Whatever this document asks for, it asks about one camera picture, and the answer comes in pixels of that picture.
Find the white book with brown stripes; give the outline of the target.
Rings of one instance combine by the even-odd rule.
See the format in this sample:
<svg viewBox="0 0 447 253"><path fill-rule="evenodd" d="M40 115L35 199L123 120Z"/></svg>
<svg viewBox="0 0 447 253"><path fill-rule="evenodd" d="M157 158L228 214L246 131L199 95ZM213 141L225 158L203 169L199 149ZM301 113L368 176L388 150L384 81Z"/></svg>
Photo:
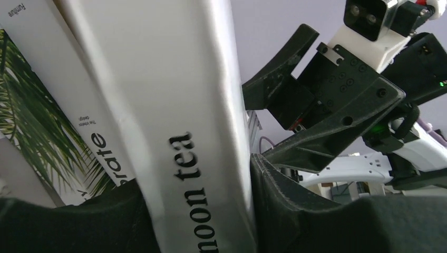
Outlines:
<svg viewBox="0 0 447 253"><path fill-rule="evenodd" d="M162 252L256 252L230 1L58 1Z"/></svg>

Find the white palm leaf book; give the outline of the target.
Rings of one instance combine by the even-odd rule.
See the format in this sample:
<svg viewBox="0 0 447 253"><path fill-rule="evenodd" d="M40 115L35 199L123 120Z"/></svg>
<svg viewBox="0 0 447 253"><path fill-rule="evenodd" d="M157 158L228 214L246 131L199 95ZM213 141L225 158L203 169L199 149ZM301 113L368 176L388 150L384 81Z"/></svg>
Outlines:
<svg viewBox="0 0 447 253"><path fill-rule="evenodd" d="M1 134L23 156L57 206L79 205L116 187L4 30Z"/></svg>

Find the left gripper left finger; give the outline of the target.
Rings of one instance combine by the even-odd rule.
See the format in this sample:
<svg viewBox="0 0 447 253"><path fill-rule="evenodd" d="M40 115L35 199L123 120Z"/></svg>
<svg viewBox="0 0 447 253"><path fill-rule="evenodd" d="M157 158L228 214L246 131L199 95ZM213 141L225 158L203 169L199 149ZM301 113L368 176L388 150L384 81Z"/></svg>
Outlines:
<svg viewBox="0 0 447 253"><path fill-rule="evenodd" d="M144 198L131 180L78 206L1 198L1 252L160 252Z"/></svg>

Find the brown Decorate Furniture book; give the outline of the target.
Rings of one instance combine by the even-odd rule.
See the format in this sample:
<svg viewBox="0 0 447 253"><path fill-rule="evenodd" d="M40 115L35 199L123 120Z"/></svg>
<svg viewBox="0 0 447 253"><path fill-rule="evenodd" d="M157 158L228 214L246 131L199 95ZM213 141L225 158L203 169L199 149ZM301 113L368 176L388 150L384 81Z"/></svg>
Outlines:
<svg viewBox="0 0 447 253"><path fill-rule="evenodd" d="M1 1L1 27L113 182L135 178L84 54L52 1Z"/></svg>

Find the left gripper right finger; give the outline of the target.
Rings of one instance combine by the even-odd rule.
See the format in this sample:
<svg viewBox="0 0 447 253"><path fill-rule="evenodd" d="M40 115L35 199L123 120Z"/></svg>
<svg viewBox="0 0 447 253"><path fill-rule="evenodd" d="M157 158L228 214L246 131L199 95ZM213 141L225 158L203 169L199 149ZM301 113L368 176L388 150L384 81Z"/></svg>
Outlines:
<svg viewBox="0 0 447 253"><path fill-rule="evenodd" d="M250 157L259 252L446 252L446 198L373 196L339 204Z"/></svg>

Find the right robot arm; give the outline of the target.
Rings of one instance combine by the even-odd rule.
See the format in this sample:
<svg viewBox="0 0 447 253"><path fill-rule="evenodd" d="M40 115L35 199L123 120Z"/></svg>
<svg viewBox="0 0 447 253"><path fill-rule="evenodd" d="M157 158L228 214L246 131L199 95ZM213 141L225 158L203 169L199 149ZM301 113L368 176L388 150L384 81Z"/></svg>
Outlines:
<svg viewBox="0 0 447 253"><path fill-rule="evenodd" d="M293 136L264 152L303 187L368 182L413 190L446 180L446 142L419 105L446 92L429 33L369 41L343 26L292 76L318 33L301 25L243 86L246 108L268 110Z"/></svg>

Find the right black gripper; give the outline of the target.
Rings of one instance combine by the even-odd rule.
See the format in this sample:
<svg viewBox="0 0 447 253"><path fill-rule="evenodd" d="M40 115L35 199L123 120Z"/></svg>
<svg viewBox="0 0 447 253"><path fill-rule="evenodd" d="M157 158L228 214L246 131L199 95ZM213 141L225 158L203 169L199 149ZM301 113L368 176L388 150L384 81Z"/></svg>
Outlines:
<svg viewBox="0 0 447 253"><path fill-rule="evenodd" d="M320 44L295 78L292 71L319 36L306 24L242 85L246 110L267 109L285 130L299 131L263 153L272 164L319 173L404 98L340 45Z"/></svg>

